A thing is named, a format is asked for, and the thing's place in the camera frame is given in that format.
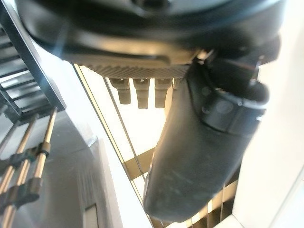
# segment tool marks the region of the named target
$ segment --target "metal grate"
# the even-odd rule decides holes
[[[0,3],[0,108],[14,123],[33,114],[46,116],[54,106],[65,108],[39,64],[32,40],[15,10]]]

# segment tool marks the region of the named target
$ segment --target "metal bar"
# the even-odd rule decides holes
[[[3,89],[2,85],[0,84],[0,95],[2,95],[4,102],[7,104],[10,104],[10,107],[13,109],[14,113],[16,116],[20,117],[21,116],[21,111],[18,108],[18,106],[13,102],[9,94]]]
[[[53,128],[54,128],[56,114],[57,114],[57,108],[54,108],[52,110],[51,115],[50,115],[48,125],[47,125],[47,129],[46,129],[46,133],[45,133],[45,136],[44,136],[43,142],[45,142],[45,143],[50,142],[51,135],[52,135]],[[44,164],[45,164],[45,160],[46,160],[46,155],[44,153],[40,153],[38,155],[37,164],[36,164],[36,168],[35,168],[35,172],[34,172],[34,177],[41,178],[42,171],[43,171]],[[24,184],[24,182],[26,180],[26,176],[27,176],[28,171],[29,171],[29,166],[30,166],[30,161],[26,159],[22,163],[20,173],[19,173],[19,176],[18,176],[17,181],[16,181],[17,186],[19,186],[21,184]],[[14,216],[15,216],[15,213],[16,213],[16,210],[17,209],[13,205],[9,205],[5,208],[3,221],[2,221],[2,228],[10,228],[11,227]]]
[[[21,141],[20,141],[20,144],[16,150],[16,153],[22,153],[23,150],[24,150],[24,147],[29,139],[29,136],[33,130],[33,126],[34,126],[34,123],[35,121],[38,119],[39,115],[36,114],[33,116],[31,122],[29,123]],[[0,183],[0,194],[5,192],[7,190],[7,187],[9,185],[9,182],[10,182],[10,179],[14,173],[15,169],[12,167],[12,166],[9,166],[6,171],[5,171],[5,174],[1,180],[1,183]]]
[[[20,58],[23,59],[26,67],[29,69],[34,79],[38,83],[43,93],[48,98],[52,106],[56,106],[59,111],[65,109],[66,105],[62,97],[57,93],[55,85],[48,81],[41,67],[41,61],[30,36],[24,29],[18,14],[10,4],[0,3],[1,14],[0,23],[10,38],[15,49],[18,51]]]
[[[52,136],[52,132],[53,132],[53,129],[54,129],[54,124],[55,124],[56,114],[57,114],[57,108],[55,107],[52,110],[52,113],[51,113],[49,121],[48,121],[46,133],[45,133],[45,136],[44,136],[44,139],[43,139],[44,143],[49,143],[50,140],[51,140],[51,136]],[[34,177],[41,178],[43,168],[44,168],[44,164],[46,162],[46,158],[47,157],[44,153],[40,153],[38,155],[37,162],[36,162],[36,167],[35,167],[35,171],[34,171]]]
[[[15,132],[16,128],[19,126],[20,121],[17,120],[12,127],[10,128],[9,132],[7,132],[7,134],[5,135],[5,137],[3,138],[3,140],[0,143],[0,155],[2,154],[5,146],[8,144],[9,140],[11,139],[13,133]]]
[[[16,75],[16,74],[22,73],[22,72],[27,71],[27,70],[28,69],[26,67],[22,68],[22,69],[14,70],[14,71],[8,72],[4,75],[0,75],[0,78],[7,77],[7,76],[10,76],[10,75]]]
[[[18,87],[21,87],[21,86],[24,86],[26,84],[30,84],[30,83],[33,83],[33,82],[36,82],[36,81],[34,79],[31,79],[29,81],[25,81],[25,82],[21,82],[21,83],[15,84],[15,85],[5,87],[4,89],[5,90],[15,89],[15,88],[18,88]]]
[[[40,153],[37,158],[37,164],[34,171],[34,177],[41,178],[42,172],[44,168],[44,164],[46,162],[46,155],[44,153]]]
[[[51,136],[52,136],[52,132],[53,132],[54,124],[55,124],[56,114],[57,114],[57,108],[55,107],[52,110],[52,113],[50,115],[48,125],[47,125],[46,134],[45,134],[44,139],[43,139],[43,141],[46,142],[46,143],[49,143],[50,140],[51,140]]]
[[[117,115],[118,115],[118,118],[119,118],[119,120],[120,120],[120,123],[121,123],[121,125],[122,125],[122,127],[123,127],[125,136],[126,136],[127,139],[128,139],[128,142],[129,142],[129,145],[130,145],[130,147],[131,147],[132,153],[133,153],[133,155],[134,155],[134,158],[135,158],[136,164],[137,164],[137,166],[138,166],[138,169],[139,169],[139,171],[141,172],[142,178],[145,180],[144,173],[143,173],[143,169],[142,169],[142,167],[141,167],[141,165],[140,165],[140,163],[139,163],[139,161],[138,161],[138,157],[137,157],[137,155],[136,155],[136,153],[135,153],[135,149],[134,149],[133,144],[132,144],[132,142],[131,142],[131,139],[130,139],[130,136],[129,136],[129,134],[128,134],[128,131],[127,131],[125,125],[124,125],[123,118],[122,118],[122,116],[121,116],[121,114],[120,114],[120,111],[119,111],[119,109],[118,109],[118,106],[117,106],[117,104],[116,104],[116,101],[115,101],[115,99],[114,99],[114,96],[113,96],[113,94],[112,94],[111,88],[110,88],[110,86],[109,86],[107,80],[106,80],[104,77],[103,77],[103,79],[104,79],[105,86],[106,86],[106,88],[107,88],[107,90],[108,90],[108,93],[109,93],[109,95],[110,95],[110,98],[111,98],[111,100],[112,100],[112,103],[113,103],[113,105],[114,105],[114,108],[115,108],[115,110],[116,110],[116,112],[117,112]]]
[[[15,214],[16,214],[16,209],[14,206],[9,205],[6,207],[6,209],[4,211],[4,215],[3,215],[2,228],[11,227]]]
[[[21,165],[21,169],[20,169],[20,173],[19,176],[17,178],[16,181],[16,185],[20,186],[21,184],[24,184],[28,171],[29,171],[29,166],[30,166],[30,160],[26,159],[25,161],[23,161],[22,165]],[[3,221],[2,221],[2,228],[10,228],[15,214],[16,214],[16,207],[14,205],[8,205],[5,210],[4,210],[4,214],[3,214]]]
[[[37,96],[40,94],[43,94],[43,92],[41,90],[37,90],[37,91],[31,92],[31,93],[24,94],[22,96],[17,96],[16,98],[13,98],[13,101],[17,101],[17,100],[20,100],[22,98],[29,97],[29,96]]]

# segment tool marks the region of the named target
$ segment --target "white surface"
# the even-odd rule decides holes
[[[233,215],[229,215],[214,228],[244,228]]]
[[[272,228],[303,228],[304,227],[304,166],[285,199],[281,210],[276,215]]]
[[[303,6],[288,2],[280,58],[261,71],[271,101],[245,153],[233,208],[245,228],[270,226],[304,164]]]

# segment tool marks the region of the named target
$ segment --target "metal slat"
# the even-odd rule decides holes
[[[17,85],[19,83],[26,82],[32,79],[34,79],[32,74],[28,70],[26,70],[24,72],[6,76],[5,78],[2,78],[0,82],[3,88],[6,89],[9,86]]]
[[[41,94],[43,94],[43,92],[41,90],[37,90],[37,91],[31,92],[31,93],[27,93],[27,94],[24,94],[24,95],[21,95],[21,96],[17,96],[16,98],[13,98],[13,101],[17,101],[17,100],[20,100],[20,99],[23,99],[23,98],[26,98],[26,97],[38,96],[38,95],[41,95]]]
[[[0,78],[27,70],[21,58],[0,64]]]
[[[7,62],[19,57],[17,50],[14,47],[4,47],[0,49],[0,63]]]
[[[5,87],[4,89],[5,90],[16,89],[18,87],[21,87],[21,86],[24,86],[24,85],[27,85],[27,84],[30,84],[30,83],[33,83],[33,82],[36,82],[36,81],[34,79],[31,79],[29,81],[25,81],[25,82],[21,82],[21,83],[15,84],[15,85],[11,85],[11,86]],[[30,88],[30,87],[33,87],[33,86],[38,86],[38,84],[35,83],[33,85],[27,86],[26,88]]]

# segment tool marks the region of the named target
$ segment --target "metal frame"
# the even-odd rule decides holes
[[[2,96],[7,100],[6,102],[14,106],[13,108],[17,116],[21,116],[23,119],[28,119],[34,113],[39,113],[40,117],[46,116],[52,107],[57,107],[59,112],[64,110],[66,105],[60,96],[59,91],[57,91],[56,87],[51,84],[41,68],[39,62],[40,57],[32,43],[32,40],[30,39],[26,30],[23,28],[16,11],[11,5],[6,4],[3,0],[1,0],[0,14],[0,24],[11,40],[14,48],[17,50],[20,58],[26,65],[26,68],[18,70],[14,73],[22,72],[28,69],[39,85],[41,91],[47,97],[50,105],[22,113],[21,109],[14,104],[14,99],[11,99],[6,93],[5,89],[0,87]]]

